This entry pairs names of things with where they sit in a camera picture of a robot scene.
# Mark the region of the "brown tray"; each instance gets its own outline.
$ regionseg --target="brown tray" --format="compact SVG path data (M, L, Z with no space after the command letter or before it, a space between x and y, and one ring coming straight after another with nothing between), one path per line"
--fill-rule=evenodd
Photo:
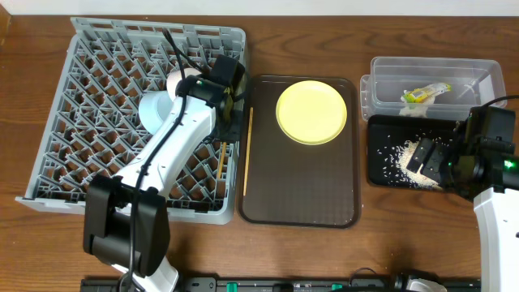
M290 85L309 79L334 87L348 110L345 128L339 136L315 146L293 141L276 120L281 93ZM346 79L267 75L254 78L240 143L240 215L252 223L351 227L360 218L361 210L357 107L355 86Z

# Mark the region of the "robotic arm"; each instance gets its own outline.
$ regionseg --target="robotic arm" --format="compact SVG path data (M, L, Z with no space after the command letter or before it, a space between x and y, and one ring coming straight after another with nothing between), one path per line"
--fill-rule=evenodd
M90 183L84 250L126 273L134 244L133 278L148 292L173 291L178 279L177 270L165 258L169 246L166 198L178 174L206 137L230 143L239 140L242 112L233 107L244 71L237 60L221 55L209 75L189 75L178 86L168 82L176 90L168 88L173 108L161 128L114 178L97 175ZM131 216L122 212L131 202L135 204L135 242Z
M482 291L517 291L519 157L512 142L515 112L483 105L455 130L455 148L424 139L407 169L474 202L482 255Z

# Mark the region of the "green tape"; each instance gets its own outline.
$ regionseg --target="green tape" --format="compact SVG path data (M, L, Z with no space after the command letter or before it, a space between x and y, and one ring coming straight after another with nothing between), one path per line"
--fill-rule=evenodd
M237 283L227 283L227 292L238 292Z

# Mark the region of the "green light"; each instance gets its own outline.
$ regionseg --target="green light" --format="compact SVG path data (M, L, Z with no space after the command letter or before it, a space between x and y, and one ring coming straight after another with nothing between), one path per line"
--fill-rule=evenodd
M504 167L506 167L506 168L515 167L515 166L516 166L516 164L511 161L504 161Z

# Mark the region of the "plastic bin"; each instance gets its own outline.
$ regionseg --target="plastic bin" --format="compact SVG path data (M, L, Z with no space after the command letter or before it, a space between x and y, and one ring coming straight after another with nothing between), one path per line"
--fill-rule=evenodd
M97 174L114 176L151 139L140 123L143 93L165 90L178 69L162 35L169 29L180 50L211 66L219 54L248 68L240 28L71 18L72 38L49 119L20 203L43 212L84 213L88 184ZM235 105L243 107L243 101ZM221 178L218 161L224 159ZM201 144L178 176L168 200L171 221L225 224L234 214L238 143L225 152ZM130 212L126 207L123 212Z
M360 81L362 118L374 114L399 115L407 106L401 96L429 84L446 83L452 91L440 94L427 107L427 118L465 120L470 108L506 96L503 74L492 60L455 58L376 57L371 74ZM505 107L506 101L495 106Z

